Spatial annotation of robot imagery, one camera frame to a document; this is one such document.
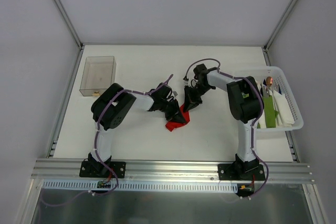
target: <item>wire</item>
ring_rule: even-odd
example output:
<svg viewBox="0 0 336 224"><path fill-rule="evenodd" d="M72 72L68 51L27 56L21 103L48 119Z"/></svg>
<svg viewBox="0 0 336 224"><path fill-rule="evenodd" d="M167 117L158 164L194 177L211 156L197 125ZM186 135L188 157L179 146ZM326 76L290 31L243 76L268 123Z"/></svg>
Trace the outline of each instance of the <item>wire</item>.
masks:
<svg viewBox="0 0 336 224"><path fill-rule="evenodd" d="M104 185L107 184L108 182L111 181L111 178L112 178L112 173L110 173L109 176L108 176L106 179L104 179L102 183L103 183Z"/></svg>
<svg viewBox="0 0 336 224"><path fill-rule="evenodd" d="M105 164L104 162L103 162L103 160L100 158L100 156L99 156L99 153L98 153L98 151L97 151L97 149L98 149L98 136L99 136L99 132L100 132L100 121L101 121L101 119L102 119L102 117L104 116L104 114L106 113L106 110L109 108L109 106L118 98L118 96L120 96L122 93L125 93L125 92L128 92L128 93L135 93L135 94L141 94L141 95L149 95L149 94L152 94L152 93L154 93L154 92L156 92L157 90L159 90L160 88L162 88L164 85L166 85L166 84L168 84L168 82L170 81L170 79L173 77L174 75L173 74L171 74L169 77L168 77L168 79L165 81L165 82L163 82L163 83L161 83L161 85L159 85L156 89L154 89L154 90L151 90L151 91L149 91L149 92L146 92L146 93L144 93L144 92L139 92L139 91L133 91L133 90L128 90L128 89L123 89L123 90L121 90L121 91L119 91L110 101L109 101L109 103L105 106L105 108L103 109L103 111L100 113L100 115L99 115L99 117L98 117L98 121L97 121L97 131L96 131L96 135L95 135L95 137L94 137L94 139L95 139L95 143L94 143L94 152L95 152L95 154L96 154L96 156L97 156L97 159L99 160L99 162L108 170L108 171L110 171L110 173L115 177L115 179L116 179L116 185L113 187L113 188L111 188L109 191L107 191L107 192L105 192L105 193L92 193L92 195L94 196L94 195L97 195L97 196L104 196L104 195L108 195L108 194L110 194L110 193L112 193L118 186L119 186L119 180L118 180L118 177L117 177L117 175L115 174L115 172L113 171L113 169L111 169L107 164ZM70 200L68 200L68 201L66 201L66 202L64 202L64 203L61 203L61 204L49 204L49 203L46 203L44 200L43 200L43 198L42 198L42 192L41 192L41 195L40 195L40 201L44 204L44 205L46 205L46 206L48 206L48 207L61 207L61 206L65 206L65 205L67 205L67 204L69 204L69 203L71 203L72 201L74 201L75 199L77 199L80 195L82 195L82 194L84 194L84 193L91 193L91 190L89 190L89 191L82 191L82 192L80 192L79 194L77 194L77 195L75 195L72 199L70 199Z"/></svg>
<svg viewBox="0 0 336 224"><path fill-rule="evenodd" d="M166 97L167 101L170 100L170 99L174 99L174 97L172 96L172 94L173 94L173 90L171 89L170 92L169 92L169 94Z"/></svg>
<svg viewBox="0 0 336 224"><path fill-rule="evenodd" d="M252 180L252 183L249 184L248 186L253 186L254 188L254 182L256 181L256 176L253 174L253 180Z"/></svg>
<svg viewBox="0 0 336 224"><path fill-rule="evenodd" d="M193 88L193 87L196 86L196 83L197 83L196 80L195 80L195 79L192 79L191 82L190 82L190 86Z"/></svg>
<svg viewBox="0 0 336 224"><path fill-rule="evenodd" d="M193 65L195 65L196 63L199 63L199 62L201 62L201 61L205 61L205 60L213 60L213 61L216 61L216 62L218 63L218 67L217 67L217 69L218 69L218 71L219 71L219 68L220 68L220 66L221 66L221 63L220 63L219 60L216 60L216 59L213 59L213 58L205 58L205 59L198 60L198 61L195 61L194 63L192 63L192 64L188 67L187 72L185 73L185 76L184 76L183 80L188 80L188 78L187 78L187 76L188 76L188 72L189 72L190 68L191 68Z"/></svg>
<svg viewBox="0 0 336 224"><path fill-rule="evenodd" d="M259 115L258 115L258 117L257 118L255 118L254 120L253 120L253 122L252 122L252 124L251 124L251 150L252 150L252 153L253 153L253 155L256 157L256 159L258 159L265 167L266 167L266 178L265 178L265 181L264 181L264 183L259 187L259 189L256 191L256 192L254 192L252 195L253 196L255 196L265 185L266 185L266 183L267 183L267 181L268 181L268 177L269 177L269 167L268 167L268 165L266 164L266 162L264 162L258 155L257 155L257 153L255 152L255 150L254 150L254 125L255 125L255 123L256 122L258 122L258 120L259 120L259 118L261 117L261 115L262 115L262 112L263 112L263 110L264 110L264 104L263 104L263 100L262 100L262 98L261 98L261 96L260 96L260 93L257 91L257 89L253 86L253 84L246 78L246 77L234 77L234 76L232 76L232 75L230 75L230 74L227 74L227 73L223 73L223 72L219 72L221 75L224 75L224 76L226 76L226 77L229 77L229 78L232 78L232 79L235 79L235 80L244 80L244 81L246 81L248 84L249 84L249 86L251 87L251 89L253 90L253 92L256 94L256 96L257 96L257 99L258 99L258 101L259 101L259 104L260 104L260 108L261 108L261 110L260 110L260 112L259 112Z"/></svg>

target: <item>clear plastic container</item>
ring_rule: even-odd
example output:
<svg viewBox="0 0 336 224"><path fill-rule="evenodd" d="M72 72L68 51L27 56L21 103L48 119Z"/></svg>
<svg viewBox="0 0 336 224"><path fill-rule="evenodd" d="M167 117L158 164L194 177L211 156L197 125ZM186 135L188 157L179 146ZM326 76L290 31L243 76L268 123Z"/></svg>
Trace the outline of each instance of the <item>clear plastic container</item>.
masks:
<svg viewBox="0 0 336 224"><path fill-rule="evenodd" d="M87 57L79 91L84 97L100 96L113 83L116 75L114 56Z"/></svg>
<svg viewBox="0 0 336 224"><path fill-rule="evenodd" d="M278 67L256 67L256 68L248 68L248 69L239 69L234 72L235 77L239 76L252 76L256 81L262 83L264 79L268 76L273 78L273 83L278 84L281 89L281 93L285 94L288 105L290 107L290 111L292 112L295 123L292 127L278 127L278 128L266 128L266 129L258 129L258 132L279 132L279 131L291 131L298 130L303 127L303 119L299 110L299 107L295 101L294 95L288 81L285 77L284 72Z"/></svg>

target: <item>utensil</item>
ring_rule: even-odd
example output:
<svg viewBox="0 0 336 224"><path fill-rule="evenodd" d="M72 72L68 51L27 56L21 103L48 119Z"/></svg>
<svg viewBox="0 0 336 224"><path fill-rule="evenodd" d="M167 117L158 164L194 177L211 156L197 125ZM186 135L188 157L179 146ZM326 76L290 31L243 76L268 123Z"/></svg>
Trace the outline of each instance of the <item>utensil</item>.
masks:
<svg viewBox="0 0 336 224"><path fill-rule="evenodd" d="M266 78L266 87L267 87L267 91L270 90L270 87L273 84L273 78L271 76Z"/></svg>
<svg viewBox="0 0 336 224"><path fill-rule="evenodd" d="M275 87L273 87L273 89L271 89L271 90L275 90L275 91L277 91L279 94L282 94L282 93L281 93L281 89L280 89L280 85L279 85L279 84L275 84Z"/></svg>
<svg viewBox="0 0 336 224"><path fill-rule="evenodd" d="M264 85L262 85L262 87L261 87L261 89L262 89L262 96L263 97L269 97L269 95L268 95L268 92L267 92L267 90L266 90L266 88L265 88L265 86Z"/></svg>

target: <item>glass panel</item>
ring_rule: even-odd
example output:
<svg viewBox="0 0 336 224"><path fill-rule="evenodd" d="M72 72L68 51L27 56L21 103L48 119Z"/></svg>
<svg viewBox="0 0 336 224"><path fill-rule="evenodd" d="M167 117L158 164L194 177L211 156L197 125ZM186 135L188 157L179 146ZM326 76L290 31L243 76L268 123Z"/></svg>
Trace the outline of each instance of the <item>glass panel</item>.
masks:
<svg viewBox="0 0 336 224"><path fill-rule="evenodd" d="M50 204L78 194L71 190L44 190ZM63 207L40 204L33 223L312 223L301 185L267 185L252 200L234 194L152 193L116 191L106 197L81 195Z"/></svg>

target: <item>white table surface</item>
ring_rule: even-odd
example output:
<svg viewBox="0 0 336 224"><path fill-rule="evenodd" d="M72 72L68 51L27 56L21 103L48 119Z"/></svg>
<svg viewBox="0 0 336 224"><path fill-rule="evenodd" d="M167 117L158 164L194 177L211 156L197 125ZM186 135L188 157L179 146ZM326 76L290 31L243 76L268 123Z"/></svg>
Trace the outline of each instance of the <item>white table surface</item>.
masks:
<svg viewBox="0 0 336 224"><path fill-rule="evenodd" d="M180 105L184 102L182 78L188 66L199 59L218 59L221 70L228 73L241 67L265 66L260 47L85 46L54 157L87 158L92 149L95 125L90 108L96 98L79 92L85 59L92 56L115 56L116 82L126 89L148 91L173 73L169 85L178 92ZM216 66L215 62L204 63L208 68ZM202 99L203 104L190 111L190 123L173 132L165 128L162 112L131 109L117 128L113 158L233 161L238 131L227 94L210 90ZM258 133L257 151L265 161L292 162L284 132Z"/></svg>

